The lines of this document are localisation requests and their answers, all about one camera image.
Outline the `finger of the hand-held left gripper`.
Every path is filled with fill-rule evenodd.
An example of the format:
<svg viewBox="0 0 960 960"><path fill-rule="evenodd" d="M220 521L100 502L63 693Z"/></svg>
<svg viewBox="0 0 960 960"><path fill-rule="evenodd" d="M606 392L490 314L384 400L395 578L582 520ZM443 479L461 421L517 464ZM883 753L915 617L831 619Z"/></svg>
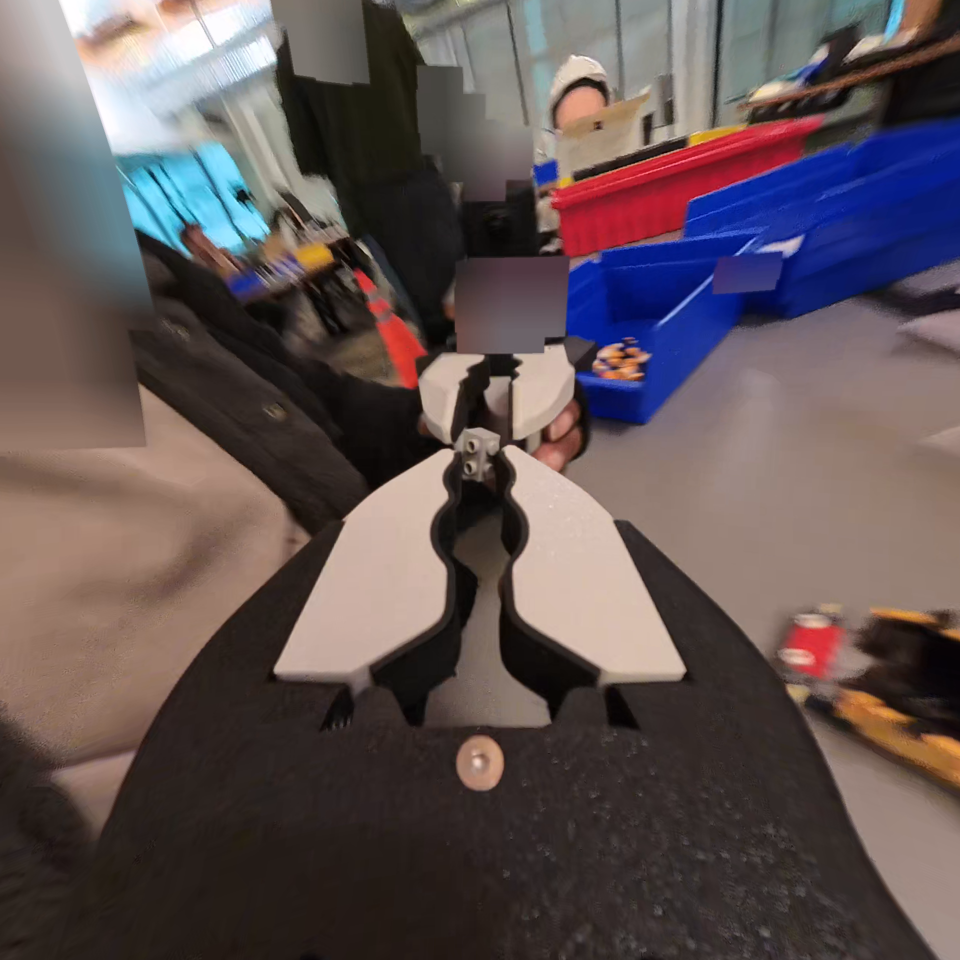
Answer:
<svg viewBox="0 0 960 960"><path fill-rule="evenodd" d="M455 445L482 394L482 355L442 352L417 368L421 413L430 434Z"/></svg>
<svg viewBox="0 0 960 960"><path fill-rule="evenodd" d="M540 352L515 353L510 375L510 441L534 453L550 426L573 400L574 366L563 343Z"/></svg>

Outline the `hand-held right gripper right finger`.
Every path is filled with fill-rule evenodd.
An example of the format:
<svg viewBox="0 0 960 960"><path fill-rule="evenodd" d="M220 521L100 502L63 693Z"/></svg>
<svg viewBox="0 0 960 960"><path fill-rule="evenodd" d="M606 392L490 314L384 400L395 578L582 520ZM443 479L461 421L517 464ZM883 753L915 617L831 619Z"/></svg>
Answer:
<svg viewBox="0 0 960 960"><path fill-rule="evenodd" d="M498 456L499 650L554 720L572 691L666 684L687 666L618 523L582 487L518 446Z"/></svg>

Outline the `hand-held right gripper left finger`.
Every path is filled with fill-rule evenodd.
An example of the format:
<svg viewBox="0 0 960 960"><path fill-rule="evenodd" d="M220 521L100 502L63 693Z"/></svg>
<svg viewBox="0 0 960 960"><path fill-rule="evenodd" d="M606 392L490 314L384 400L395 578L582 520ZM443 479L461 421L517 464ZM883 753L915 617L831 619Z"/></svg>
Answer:
<svg viewBox="0 0 960 960"><path fill-rule="evenodd" d="M278 681L388 690L414 726L456 674L476 575L454 557L461 456L444 448L342 521L285 647Z"/></svg>

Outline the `light grey lego bracket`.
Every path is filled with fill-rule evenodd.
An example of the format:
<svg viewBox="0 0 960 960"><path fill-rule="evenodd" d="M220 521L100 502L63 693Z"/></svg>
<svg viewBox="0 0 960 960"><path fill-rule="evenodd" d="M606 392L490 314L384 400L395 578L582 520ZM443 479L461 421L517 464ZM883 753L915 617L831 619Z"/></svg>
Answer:
<svg viewBox="0 0 960 960"><path fill-rule="evenodd" d="M498 432L485 427L467 427L456 439L453 449L460 458L460 470L465 481L490 484L496 476L500 452Z"/></svg>

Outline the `heap of orange lego pieces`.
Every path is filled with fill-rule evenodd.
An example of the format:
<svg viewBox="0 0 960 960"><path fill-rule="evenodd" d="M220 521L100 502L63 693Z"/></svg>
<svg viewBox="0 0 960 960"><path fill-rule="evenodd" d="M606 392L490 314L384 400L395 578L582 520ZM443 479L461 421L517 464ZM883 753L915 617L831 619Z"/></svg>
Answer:
<svg viewBox="0 0 960 960"><path fill-rule="evenodd" d="M590 372L596 378L639 383L646 378L651 358L636 337L625 336L597 350Z"/></svg>

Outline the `person's left forearm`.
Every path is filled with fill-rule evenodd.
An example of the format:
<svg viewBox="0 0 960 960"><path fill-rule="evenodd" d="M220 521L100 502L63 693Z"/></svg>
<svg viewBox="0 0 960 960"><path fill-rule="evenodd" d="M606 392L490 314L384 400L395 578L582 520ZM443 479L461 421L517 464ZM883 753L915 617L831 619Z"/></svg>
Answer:
<svg viewBox="0 0 960 960"><path fill-rule="evenodd" d="M420 392L323 366L316 389L339 430L339 446L371 490L426 461L444 445L424 424Z"/></svg>

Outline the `yellow lego car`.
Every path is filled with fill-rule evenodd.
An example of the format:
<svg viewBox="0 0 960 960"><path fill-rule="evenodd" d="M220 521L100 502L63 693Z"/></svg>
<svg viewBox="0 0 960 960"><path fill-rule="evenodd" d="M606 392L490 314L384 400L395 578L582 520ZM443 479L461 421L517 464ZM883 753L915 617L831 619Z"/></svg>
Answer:
<svg viewBox="0 0 960 960"><path fill-rule="evenodd" d="M772 666L805 713L958 793L958 611L874 606L852 627L839 604L805 608Z"/></svg>

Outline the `person's left hand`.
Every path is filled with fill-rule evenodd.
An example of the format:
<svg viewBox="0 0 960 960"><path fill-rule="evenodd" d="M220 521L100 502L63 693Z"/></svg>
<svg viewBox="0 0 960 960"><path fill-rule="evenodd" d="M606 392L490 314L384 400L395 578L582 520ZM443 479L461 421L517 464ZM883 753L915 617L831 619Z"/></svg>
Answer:
<svg viewBox="0 0 960 960"><path fill-rule="evenodd" d="M568 402L541 432L532 456L550 470L563 474L589 447L592 421L587 402L579 395Z"/></svg>

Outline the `orange traffic cone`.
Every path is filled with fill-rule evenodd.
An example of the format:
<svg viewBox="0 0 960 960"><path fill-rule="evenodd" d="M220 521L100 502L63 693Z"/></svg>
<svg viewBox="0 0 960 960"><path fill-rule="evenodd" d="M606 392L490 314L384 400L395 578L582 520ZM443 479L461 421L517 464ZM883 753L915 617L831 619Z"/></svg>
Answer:
<svg viewBox="0 0 960 960"><path fill-rule="evenodd" d="M399 383L406 389L417 389L419 365L427 356L424 346L366 272L358 267L353 268L352 272L366 300L367 309L375 320L376 329Z"/></svg>

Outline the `red plastic bin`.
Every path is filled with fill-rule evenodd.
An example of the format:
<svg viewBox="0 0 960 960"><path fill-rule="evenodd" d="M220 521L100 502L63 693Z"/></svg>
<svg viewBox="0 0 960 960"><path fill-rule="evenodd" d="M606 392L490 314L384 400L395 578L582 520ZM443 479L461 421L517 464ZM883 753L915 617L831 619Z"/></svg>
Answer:
<svg viewBox="0 0 960 960"><path fill-rule="evenodd" d="M822 116L742 129L563 186L554 193L570 258L680 230L690 201L797 161Z"/></svg>

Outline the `person's pink garment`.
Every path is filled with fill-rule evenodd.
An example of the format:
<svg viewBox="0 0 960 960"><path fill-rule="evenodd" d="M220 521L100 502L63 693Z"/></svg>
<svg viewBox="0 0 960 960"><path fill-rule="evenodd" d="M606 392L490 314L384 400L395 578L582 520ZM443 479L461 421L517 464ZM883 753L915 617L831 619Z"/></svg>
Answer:
<svg viewBox="0 0 960 960"><path fill-rule="evenodd" d="M2 715L54 766L137 750L218 629L308 541L140 388L146 444L2 456Z"/></svg>

